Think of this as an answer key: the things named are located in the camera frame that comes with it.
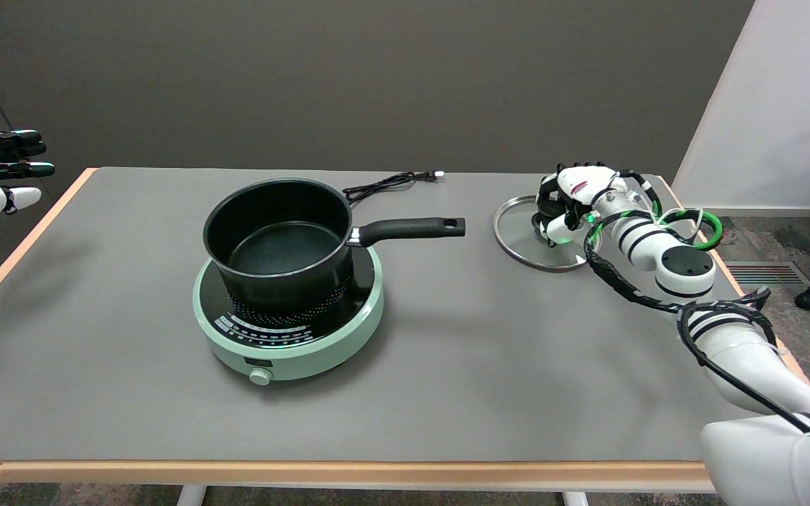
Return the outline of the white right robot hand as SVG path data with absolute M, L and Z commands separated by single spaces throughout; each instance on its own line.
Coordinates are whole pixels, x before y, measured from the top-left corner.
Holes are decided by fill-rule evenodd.
M 532 217 L 536 234 L 549 247 L 579 242 L 595 220 L 596 202 L 607 193 L 627 191 L 618 172 L 604 164 L 560 164 L 538 186 Z

